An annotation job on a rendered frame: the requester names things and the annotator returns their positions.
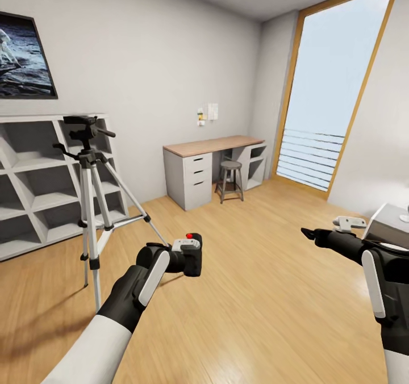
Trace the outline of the camera tripod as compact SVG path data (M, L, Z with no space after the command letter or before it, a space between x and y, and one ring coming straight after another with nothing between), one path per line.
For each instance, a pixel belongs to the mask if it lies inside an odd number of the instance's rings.
M110 235L115 232L115 229L120 227L124 227L129 225L133 222L137 222L138 220L144 219L147 223L151 225L151 227L155 230L158 234L160 239L165 243L165 246L172 247L171 244L167 243L164 238L161 236L157 228L152 224L151 217L147 212L143 210L143 208L138 204L136 199L133 197L129 189L125 186L123 181L117 175L115 170L112 168L109 159L107 159L101 151L95 151L94 148L90 147L89 139L93 139L97 137L97 132L101 132L107 136L115 137L116 134L102 130L97 128L94 123L97 122L98 116L89 117L88 115L71 115L71 116L63 116L65 124L85 124L85 130L79 130L77 132L70 131L69 136L71 140L81 140L84 146L84 149L81 150L80 153L77 155L73 155L71 153L66 152L64 144L58 143L53 144L54 148L62 149L62 152L75 159L75 161L79 160L80 163L80 180L81 180L81 216L82 219L78 221L78 226L83 228L83 245L84 245L84 252L80 257L81 261L84 261L85 267L85 284L84 287L88 286L87 283L87 259L89 258L89 254L87 252L87 234L89 234L89 247L90 247L90 270L93 270L93 277L94 277L94 289L95 289L95 302L97 313L102 307L101 301L101 288L100 288L100 280L99 280L99 269L100 269L100 262L99 257L101 252L103 251ZM107 203L105 199L105 195L103 193L101 181L99 178L98 170L97 170L97 160L101 160L101 162L107 167L110 173L114 176L117 180L119 185L122 189L127 193L131 201L135 204L137 209L141 212L141 215L135 216L129 219L126 219L122 222L117 222L116 224L112 224L109 211L107 208ZM94 216L94 203L93 203L93 191L92 191L92 183L94 185L95 193L97 195L98 203L101 209L101 213L103 216L103 222L99 222L95 220ZM96 228L100 228L104 230L99 242L97 242L97 234Z

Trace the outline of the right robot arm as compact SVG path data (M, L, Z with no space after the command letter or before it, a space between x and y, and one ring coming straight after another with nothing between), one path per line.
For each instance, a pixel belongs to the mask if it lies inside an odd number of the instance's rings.
M338 216L329 229L301 232L315 245L331 248L363 266L381 338L389 384L409 384L409 251L376 240L361 240L351 228L367 228L364 219Z

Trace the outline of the digital camera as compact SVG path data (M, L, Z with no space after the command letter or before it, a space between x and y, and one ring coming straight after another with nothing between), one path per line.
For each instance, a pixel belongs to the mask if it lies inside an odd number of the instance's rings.
M202 236L199 233L187 233L187 239L196 239L200 242L199 249L183 249L183 254L193 254L195 256L195 268L194 272L184 272L187 277L200 277L202 269Z

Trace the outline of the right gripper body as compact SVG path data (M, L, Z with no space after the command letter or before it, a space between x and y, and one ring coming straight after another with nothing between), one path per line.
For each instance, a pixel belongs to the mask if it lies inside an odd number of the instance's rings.
M358 238L354 233L345 233L329 229L316 230L315 245L321 248L331 248L339 254L348 258L344 247L350 239Z

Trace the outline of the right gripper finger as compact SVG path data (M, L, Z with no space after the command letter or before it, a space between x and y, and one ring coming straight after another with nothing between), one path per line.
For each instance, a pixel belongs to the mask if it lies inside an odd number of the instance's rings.
M300 229L301 232L310 240L315 240L315 236L316 236L316 229L315 230L311 230L311 229L305 229L305 228L301 228Z

